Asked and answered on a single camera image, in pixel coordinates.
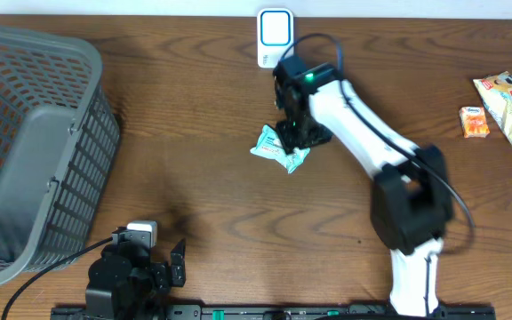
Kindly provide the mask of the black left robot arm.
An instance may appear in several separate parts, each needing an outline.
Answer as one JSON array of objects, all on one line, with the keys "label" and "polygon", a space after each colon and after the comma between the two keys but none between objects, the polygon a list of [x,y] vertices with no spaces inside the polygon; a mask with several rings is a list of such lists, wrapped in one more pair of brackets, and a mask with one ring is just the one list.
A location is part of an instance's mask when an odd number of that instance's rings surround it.
[{"label": "black left robot arm", "polygon": [[160,298],[186,283],[185,252],[184,239],[165,262],[152,261],[147,241],[121,240],[108,245],[88,271],[84,318],[165,319]]}]

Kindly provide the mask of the orange small snack box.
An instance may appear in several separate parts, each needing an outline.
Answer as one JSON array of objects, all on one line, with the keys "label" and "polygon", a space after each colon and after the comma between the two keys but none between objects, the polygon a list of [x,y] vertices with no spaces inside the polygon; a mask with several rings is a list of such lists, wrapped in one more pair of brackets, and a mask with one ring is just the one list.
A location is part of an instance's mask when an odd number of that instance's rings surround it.
[{"label": "orange small snack box", "polygon": [[485,138],[490,133],[483,107],[462,107],[459,115],[465,138]]}]

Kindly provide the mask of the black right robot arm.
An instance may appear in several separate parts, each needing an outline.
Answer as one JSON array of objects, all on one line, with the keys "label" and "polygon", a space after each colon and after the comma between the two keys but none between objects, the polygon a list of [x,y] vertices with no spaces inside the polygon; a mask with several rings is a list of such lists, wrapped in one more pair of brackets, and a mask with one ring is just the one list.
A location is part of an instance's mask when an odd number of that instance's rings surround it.
[{"label": "black right robot arm", "polygon": [[296,55],[273,70],[276,105],[285,120],[276,131],[284,151],[337,138],[372,181],[370,220],[390,250],[390,306],[400,316],[433,316],[436,273],[452,196],[441,151],[421,148],[384,123],[333,65],[308,68]]}]

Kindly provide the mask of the light blue wipes pack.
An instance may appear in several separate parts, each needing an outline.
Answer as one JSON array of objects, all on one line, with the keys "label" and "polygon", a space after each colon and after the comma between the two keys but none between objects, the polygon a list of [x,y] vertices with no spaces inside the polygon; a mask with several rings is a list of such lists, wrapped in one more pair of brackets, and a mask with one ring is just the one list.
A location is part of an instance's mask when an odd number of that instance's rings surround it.
[{"label": "light blue wipes pack", "polygon": [[255,156],[277,161],[289,174],[303,164],[309,152],[310,148],[295,148],[291,153],[287,153],[276,131],[267,124],[262,127],[256,145],[250,149],[250,153]]}]

